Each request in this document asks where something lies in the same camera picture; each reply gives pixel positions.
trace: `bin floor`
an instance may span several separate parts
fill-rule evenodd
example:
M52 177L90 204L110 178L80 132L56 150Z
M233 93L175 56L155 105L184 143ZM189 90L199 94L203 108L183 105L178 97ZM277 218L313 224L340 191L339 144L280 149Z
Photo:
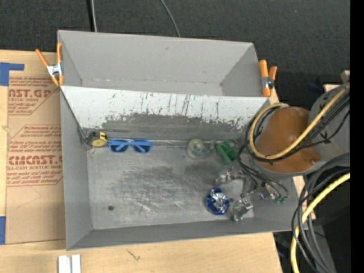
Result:
M226 166L217 154L191 159L182 146L154 146L147 154L132 147L123 153L108 147L88 154L88 177L93 227L181 224L225 220L212 214L205 197ZM224 191L238 197L242 181Z

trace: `yellow cable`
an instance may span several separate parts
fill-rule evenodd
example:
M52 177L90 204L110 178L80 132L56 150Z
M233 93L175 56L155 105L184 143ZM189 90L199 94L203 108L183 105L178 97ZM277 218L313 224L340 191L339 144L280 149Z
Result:
M309 216L309 214L311 213L311 211L314 210L314 208L317 206L318 203L320 203L327 194L329 194L332 190L334 190L336 187L338 187L340 184L342 184L343 182L347 181L350 179L350 173L347 173L345 175L343 175L342 177L340 177L339 179L337 179L335 182L331 183L330 185L328 185L306 208L306 210L304 211L304 213L302 214L302 223L304 223L307 220L307 217ZM296 226L295 229L295 233L296 236L298 237L300 235L300 229L299 226ZM291 243L291 264L292 264L292 269L294 273L300 273L300 270L298 269L298 265L297 265L297 259L296 259L296 247L297 247L297 242L296 239L294 237L292 237L292 243Z
M325 113L331 108L331 106L342 96L345 94L346 91L348 91L350 89L350 85L347 85L345 88L341 89L331 100L330 102L322 109L322 111L320 111L320 113L314 118L314 120L310 123L310 125L304 130L304 132L287 148L285 148L283 151L279 152L278 154L275 155L264 155L261 154L257 148L255 147L254 144L254 130L255 130L255 126L257 125L258 121L260 120L260 118L263 116L263 114L272 109L272 108L277 108L282 104L274 104L274 105L270 105L267 108L263 109L258 116L256 117L256 119L254 120L253 124L251 125L250 128L250 133L249 133L249 144L251 147L251 150L253 151L253 153L255 154L255 156L261 158L261 159L267 159L267 160L275 160L278 159L284 155L287 155L290 151L292 151L304 138L305 136L308 135L308 133L317 125L317 123L320 121L320 119L325 115Z

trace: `blue tape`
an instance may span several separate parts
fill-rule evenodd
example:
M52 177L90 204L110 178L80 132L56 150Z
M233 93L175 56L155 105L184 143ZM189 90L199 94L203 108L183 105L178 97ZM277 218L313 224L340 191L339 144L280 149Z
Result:
M23 71L24 64L0 63L0 85L9 86L9 71Z
M5 245L5 216L0 216L0 245Z

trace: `orange clamp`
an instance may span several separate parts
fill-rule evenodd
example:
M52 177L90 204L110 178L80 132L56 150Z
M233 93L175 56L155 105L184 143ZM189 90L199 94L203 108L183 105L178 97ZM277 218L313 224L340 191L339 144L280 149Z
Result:
M61 43L57 43L57 64L54 66L50 66L47 62L47 60L45 59L45 57L43 56L42 52L39 49L35 50L35 53L39 56L40 61L42 62L42 64L47 68L48 73L51 75L52 77L52 81L53 83L59 87L59 85L63 85L64 83L64 76L62 73L62 44ZM55 74L58 73L59 74L59 78L58 81L55 77Z
M262 92L264 97L269 97L272 94L272 81L275 80L277 74L277 66L269 69L266 60L259 61L260 76L262 78Z

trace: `wooden table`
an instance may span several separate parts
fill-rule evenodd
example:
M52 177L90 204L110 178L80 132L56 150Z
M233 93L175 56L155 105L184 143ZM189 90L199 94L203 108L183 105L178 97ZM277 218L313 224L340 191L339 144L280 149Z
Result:
M47 54L51 62L54 54ZM34 52L0 51L0 61L26 63L22 74L40 76L45 69ZM0 124L6 127L7 87L0 88ZM5 213L6 145L0 129L0 216ZM57 272L57 257L81 255L83 273L91 272L245 272L282 273L272 233L235 235L188 241L66 251L65 241L0 246L0 272Z

